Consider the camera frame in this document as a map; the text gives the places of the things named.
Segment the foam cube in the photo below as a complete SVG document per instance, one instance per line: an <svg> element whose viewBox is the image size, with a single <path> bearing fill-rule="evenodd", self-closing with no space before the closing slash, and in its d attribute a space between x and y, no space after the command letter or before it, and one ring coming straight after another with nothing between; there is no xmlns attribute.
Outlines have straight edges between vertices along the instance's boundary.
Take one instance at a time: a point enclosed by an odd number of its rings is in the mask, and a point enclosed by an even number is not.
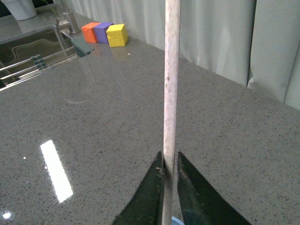
<svg viewBox="0 0 300 225"><path fill-rule="evenodd" d="M108 44L106 31L109 26L113 25L112 22L102 22L99 25L94 27L94 31L97 37L98 42Z"/></svg>
<svg viewBox="0 0 300 225"><path fill-rule="evenodd" d="M110 47L125 46L128 41L128 35L125 24L111 25L106 31Z"/></svg>
<svg viewBox="0 0 300 225"><path fill-rule="evenodd" d="M86 24L85 26L81 27L81 30L83 32L84 38L86 42L91 43L97 43L97 37L94 31L94 27L99 25L99 22L90 22Z"/></svg>

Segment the sink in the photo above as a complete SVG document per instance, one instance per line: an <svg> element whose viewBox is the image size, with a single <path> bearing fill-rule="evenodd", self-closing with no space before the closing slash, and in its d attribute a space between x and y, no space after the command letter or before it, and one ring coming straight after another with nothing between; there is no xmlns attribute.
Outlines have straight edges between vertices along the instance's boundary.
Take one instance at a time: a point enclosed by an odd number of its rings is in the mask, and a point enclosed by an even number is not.
<svg viewBox="0 0 300 225"><path fill-rule="evenodd" d="M31 79L48 68L77 58L71 39L50 25L0 42L0 88ZM34 60L47 66L38 68Z"/></svg>

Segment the white curtain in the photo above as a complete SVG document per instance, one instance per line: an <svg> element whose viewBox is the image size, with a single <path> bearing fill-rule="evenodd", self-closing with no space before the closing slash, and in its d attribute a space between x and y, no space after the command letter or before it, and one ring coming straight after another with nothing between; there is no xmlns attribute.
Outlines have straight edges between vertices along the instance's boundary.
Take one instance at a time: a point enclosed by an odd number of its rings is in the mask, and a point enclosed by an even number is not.
<svg viewBox="0 0 300 225"><path fill-rule="evenodd" d="M69 0L164 49L164 0ZM182 0L180 56L300 109L300 0Z"/></svg>

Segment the white rod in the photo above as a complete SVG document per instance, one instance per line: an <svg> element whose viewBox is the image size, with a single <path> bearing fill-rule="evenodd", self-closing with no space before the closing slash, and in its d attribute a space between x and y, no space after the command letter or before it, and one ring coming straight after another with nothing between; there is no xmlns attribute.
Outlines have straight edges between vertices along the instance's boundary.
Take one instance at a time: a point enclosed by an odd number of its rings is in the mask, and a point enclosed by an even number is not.
<svg viewBox="0 0 300 225"><path fill-rule="evenodd" d="M162 225L172 224L180 0L165 0L165 191Z"/></svg>

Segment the quartz countertop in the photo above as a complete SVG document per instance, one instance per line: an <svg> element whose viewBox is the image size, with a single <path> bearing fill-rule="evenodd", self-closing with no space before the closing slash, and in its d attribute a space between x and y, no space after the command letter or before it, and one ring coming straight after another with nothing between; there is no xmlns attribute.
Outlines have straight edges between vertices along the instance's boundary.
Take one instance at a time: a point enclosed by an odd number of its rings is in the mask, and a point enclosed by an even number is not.
<svg viewBox="0 0 300 225"><path fill-rule="evenodd" d="M51 13L22 30L48 25ZM1 39L22 33L9 32ZM1 224L109 225L163 150L164 52L131 37L125 47L92 45L0 91ZM257 225L300 224L299 111L186 60L177 103L176 151L238 212ZM50 140L50 161L59 159L72 189L61 202L41 148ZM173 214L181 217L176 188Z"/></svg>

